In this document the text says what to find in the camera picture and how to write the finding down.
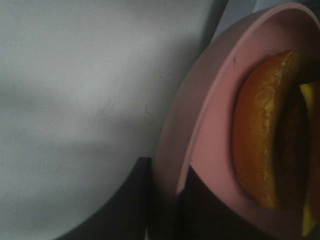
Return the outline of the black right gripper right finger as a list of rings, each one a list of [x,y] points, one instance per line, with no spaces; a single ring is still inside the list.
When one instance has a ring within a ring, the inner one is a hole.
[[[222,203],[191,168],[180,195],[176,240],[269,240]]]

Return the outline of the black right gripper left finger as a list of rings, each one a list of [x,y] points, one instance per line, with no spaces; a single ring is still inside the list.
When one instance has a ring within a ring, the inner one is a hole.
[[[139,157],[116,193],[59,240],[144,240],[149,218],[152,159]]]

